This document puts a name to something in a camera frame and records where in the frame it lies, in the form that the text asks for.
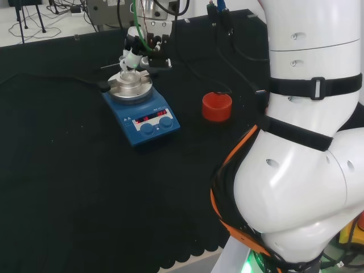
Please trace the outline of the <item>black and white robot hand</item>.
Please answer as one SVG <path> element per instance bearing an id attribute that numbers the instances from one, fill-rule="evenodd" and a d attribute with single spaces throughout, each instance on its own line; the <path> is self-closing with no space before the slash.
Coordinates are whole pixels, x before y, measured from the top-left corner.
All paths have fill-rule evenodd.
<path id="1" fill-rule="evenodd" d="M 146 70 L 151 74 L 172 68 L 168 57 L 169 35 L 147 32 L 141 26 L 129 27 L 123 55 L 119 58 L 122 72 Z"/>

